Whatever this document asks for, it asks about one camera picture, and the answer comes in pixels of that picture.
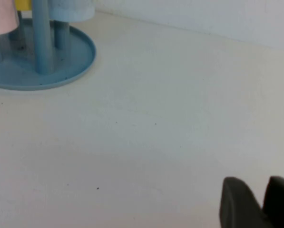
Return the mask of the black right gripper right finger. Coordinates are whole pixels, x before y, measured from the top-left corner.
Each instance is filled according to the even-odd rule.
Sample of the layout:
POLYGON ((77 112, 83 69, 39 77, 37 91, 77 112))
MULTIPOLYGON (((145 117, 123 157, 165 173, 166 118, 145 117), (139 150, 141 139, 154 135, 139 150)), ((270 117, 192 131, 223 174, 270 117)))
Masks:
POLYGON ((284 228, 284 178, 272 176, 266 187, 262 211, 275 228, 284 228))

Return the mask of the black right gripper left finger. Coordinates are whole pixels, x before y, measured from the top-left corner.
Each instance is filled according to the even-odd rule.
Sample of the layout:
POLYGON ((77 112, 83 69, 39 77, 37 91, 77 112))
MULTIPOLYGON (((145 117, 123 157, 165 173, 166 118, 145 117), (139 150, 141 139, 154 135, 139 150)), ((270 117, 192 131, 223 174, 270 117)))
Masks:
POLYGON ((272 228, 249 186, 236 177, 223 180, 219 210, 222 228, 272 228))

